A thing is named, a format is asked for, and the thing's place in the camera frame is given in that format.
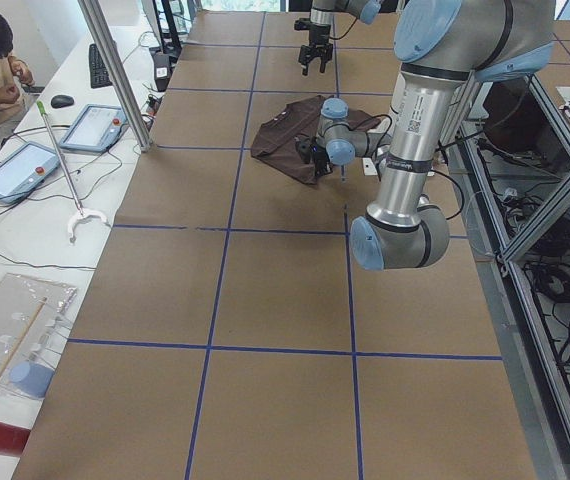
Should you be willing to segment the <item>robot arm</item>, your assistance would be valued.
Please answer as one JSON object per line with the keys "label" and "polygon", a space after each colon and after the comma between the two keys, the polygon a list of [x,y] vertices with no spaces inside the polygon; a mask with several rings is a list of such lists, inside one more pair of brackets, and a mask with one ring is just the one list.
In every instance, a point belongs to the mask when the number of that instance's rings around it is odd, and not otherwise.
{"label": "robot arm", "polygon": [[552,1],[412,1],[394,34],[404,84],[393,95],[391,133],[353,130],[344,101],[324,102],[316,139],[331,163],[389,148],[377,197],[350,229],[362,268],[421,268],[442,258],[449,227],[423,188],[454,92],[469,78],[504,81],[542,69],[553,50],[554,15]]}
{"label": "robot arm", "polygon": [[299,18],[294,22],[295,31],[307,31],[308,43],[299,50],[298,63],[302,68],[302,75],[307,76],[309,66],[313,60],[320,61],[319,70],[325,72],[326,65],[332,60],[335,40],[331,34],[334,14],[345,12],[355,20],[364,24],[371,24],[381,9],[381,2],[374,0],[336,0],[313,1],[310,15]]}

